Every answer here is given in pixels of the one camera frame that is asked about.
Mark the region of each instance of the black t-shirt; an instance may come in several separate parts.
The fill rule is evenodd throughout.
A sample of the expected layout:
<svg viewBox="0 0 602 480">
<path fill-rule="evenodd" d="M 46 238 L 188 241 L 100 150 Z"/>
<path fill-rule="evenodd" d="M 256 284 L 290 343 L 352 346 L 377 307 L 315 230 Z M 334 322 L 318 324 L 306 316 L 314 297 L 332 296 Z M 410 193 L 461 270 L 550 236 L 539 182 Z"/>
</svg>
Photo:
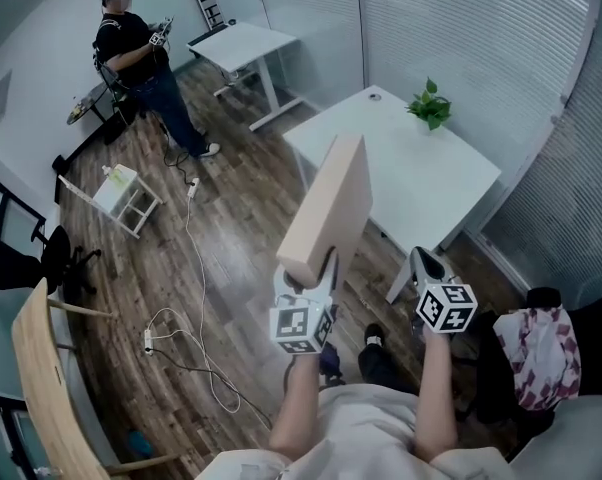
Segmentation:
<svg viewBox="0 0 602 480">
<path fill-rule="evenodd" d="M 104 14 L 103 20 L 114 20 L 119 26 L 105 24 L 97 33 L 97 47 L 99 48 L 99 61 L 105 63 L 116 55 L 138 50 L 148 44 L 152 32 L 136 14 Z M 154 76 L 157 67 L 168 64 L 168 54 L 163 48 L 143 57 L 132 66 L 122 69 L 118 75 L 123 85 L 132 87 L 142 84 Z"/>
</svg>

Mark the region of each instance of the white desk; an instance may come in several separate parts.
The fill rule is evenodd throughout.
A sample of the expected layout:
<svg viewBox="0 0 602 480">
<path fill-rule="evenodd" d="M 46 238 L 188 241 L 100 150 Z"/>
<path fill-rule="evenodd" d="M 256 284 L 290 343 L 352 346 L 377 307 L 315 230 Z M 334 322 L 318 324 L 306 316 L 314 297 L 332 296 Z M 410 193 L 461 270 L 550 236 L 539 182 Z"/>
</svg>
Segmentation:
<svg viewBox="0 0 602 480">
<path fill-rule="evenodd" d="M 265 62 L 265 56 L 268 53 L 283 48 L 296 40 L 296 37 L 277 32 L 276 30 L 256 27 L 248 23 L 237 23 L 200 43 L 188 45 L 188 48 L 190 51 L 205 57 L 228 73 L 234 73 L 252 62 L 257 63 L 261 83 L 270 104 L 270 113 L 250 125 L 250 130 L 255 131 L 301 103 L 300 98 L 295 98 L 283 106 L 279 105 L 279 100 L 274 91 L 272 79 L 270 78 L 270 72 Z"/>
<path fill-rule="evenodd" d="M 372 101 L 371 94 L 381 96 Z M 445 128 L 427 132 L 406 103 L 372 86 L 330 107 L 283 137 L 293 146 L 306 190 L 301 155 L 315 168 L 337 134 L 363 135 L 368 154 L 375 224 L 406 254 L 435 249 L 488 191 L 500 171 Z M 410 278 L 409 261 L 392 284 L 392 303 Z"/>
</svg>

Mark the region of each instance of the floor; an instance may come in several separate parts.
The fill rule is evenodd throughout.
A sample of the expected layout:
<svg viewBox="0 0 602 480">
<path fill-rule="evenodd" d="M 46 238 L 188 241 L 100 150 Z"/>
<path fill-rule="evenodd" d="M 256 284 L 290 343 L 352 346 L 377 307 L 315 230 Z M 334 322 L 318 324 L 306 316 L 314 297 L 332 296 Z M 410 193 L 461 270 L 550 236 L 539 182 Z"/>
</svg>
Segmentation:
<svg viewBox="0 0 602 480">
<path fill-rule="evenodd" d="M 192 205 L 190 231 L 205 264 L 203 329 L 208 353 L 246 397 L 274 418 L 290 357 L 267 337 L 271 278 L 275 251 L 302 198 L 281 134 L 313 111 L 297 107 L 253 134 L 248 124 L 266 110 L 255 82 L 217 100 L 211 94 L 223 82 L 210 65 L 200 62 L 179 76 L 193 119 L 223 148 L 214 159 L 188 159 L 182 167 L 188 179 L 197 176 L 202 181 Z M 106 434 L 124 461 L 133 458 L 127 446 L 131 429 L 141 431 L 156 453 L 183 454 L 179 461 L 133 478 L 190 479 L 223 450 L 263 446 L 268 432 L 245 404 L 237 414 L 220 408 L 210 394 L 208 375 L 177 369 L 143 350 L 143 331 L 159 309 L 169 306 L 184 315 L 195 334 L 202 318 L 203 278 L 185 233 L 187 188 L 181 173 L 164 165 L 165 147 L 157 125 L 149 118 L 138 119 L 111 146 L 89 146 L 67 175 L 93 194 L 102 182 L 102 165 L 122 163 L 141 173 L 166 203 L 150 217 L 140 240 L 126 236 L 66 190 L 60 204 L 73 243 L 104 251 L 89 273 L 98 293 L 86 296 L 83 303 L 119 313 L 114 323 L 81 318 L 71 322 L 79 363 Z M 170 152 L 168 159 L 175 154 Z M 518 294 L 467 238 L 455 240 L 448 258 L 472 283 L 482 308 L 503 312 L 518 307 Z M 415 382 L 420 376 L 410 327 L 416 294 L 404 289 L 392 306 L 384 299 L 402 260 L 403 254 L 368 225 L 330 338 L 348 382 L 360 380 L 356 357 L 370 322 L 380 322 L 388 331 L 388 345 L 406 376 Z M 161 334 L 178 328 L 171 314 L 162 314 L 156 323 Z M 178 363 L 203 366 L 200 352 L 182 334 L 155 343 Z M 473 396 L 472 375 L 467 367 L 455 371 L 459 409 Z M 234 398 L 218 383 L 215 387 L 219 398 L 233 406 Z M 514 445 L 509 426 L 486 428 L 470 418 L 460 429 L 466 446 L 494 445 L 506 453 Z"/>
</svg>

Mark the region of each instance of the hand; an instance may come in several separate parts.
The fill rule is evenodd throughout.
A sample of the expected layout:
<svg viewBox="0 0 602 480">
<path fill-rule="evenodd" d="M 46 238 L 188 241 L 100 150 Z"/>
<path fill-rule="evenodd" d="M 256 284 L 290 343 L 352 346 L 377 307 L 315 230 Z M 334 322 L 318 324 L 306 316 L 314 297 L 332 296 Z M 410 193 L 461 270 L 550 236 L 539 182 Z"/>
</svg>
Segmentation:
<svg viewBox="0 0 602 480">
<path fill-rule="evenodd" d="M 450 339 L 448 338 L 447 334 L 436 333 L 430 329 L 427 324 L 423 326 L 423 340 L 425 341 L 426 347 L 436 343 L 442 343 L 445 345 L 450 344 Z"/>
<path fill-rule="evenodd" d="M 150 38 L 150 45 L 152 46 L 152 50 L 156 50 L 157 48 L 161 48 L 166 42 L 165 37 L 161 37 L 156 32 Z"/>
</svg>

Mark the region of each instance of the metal stand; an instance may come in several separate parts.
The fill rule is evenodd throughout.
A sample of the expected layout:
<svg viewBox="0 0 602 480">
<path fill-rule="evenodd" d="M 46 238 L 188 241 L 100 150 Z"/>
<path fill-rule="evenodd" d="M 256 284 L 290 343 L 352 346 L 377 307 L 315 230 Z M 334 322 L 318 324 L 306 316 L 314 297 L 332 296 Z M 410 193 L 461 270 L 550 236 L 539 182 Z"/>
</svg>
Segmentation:
<svg viewBox="0 0 602 480">
<path fill-rule="evenodd" d="M 265 95 L 268 98 L 268 103 L 270 104 L 270 113 L 259 119 L 256 123 L 252 123 L 250 125 L 250 131 L 252 132 L 258 130 L 263 125 L 268 124 L 270 121 L 279 117 L 281 114 L 287 112 L 291 108 L 296 107 L 302 101 L 301 98 L 295 98 L 283 106 L 279 105 L 279 100 L 277 99 L 277 94 L 274 90 L 274 85 L 272 85 L 272 79 L 270 78 L 270 71 L 268 70 L 268 65 L 265 62 L 265 57 L 259 57 L 257 60 L 257 66 L 259 67 L 259 75 L 261 76 L 263 90 L 265 91 Z"/>
<path fill-rule="evenodd" d="M 243 76 L 240 76 L 239 78 L 237 78 L 236 80 L 233 80 L 232 82 L 229 82 L 227 84 L 225 84 L 221 89 L 219 89 L 218 91 L 214 92 L 214 97 L 218 98 L 219 96 L 221 96 L 224 92 L 232 89 L 235 85 L 243 82 L 246 78 L 250 78 L 251 76 L 254 75 L 253 71 L 249 71 L 248 73 L 246 73 Z"/>
</svg>

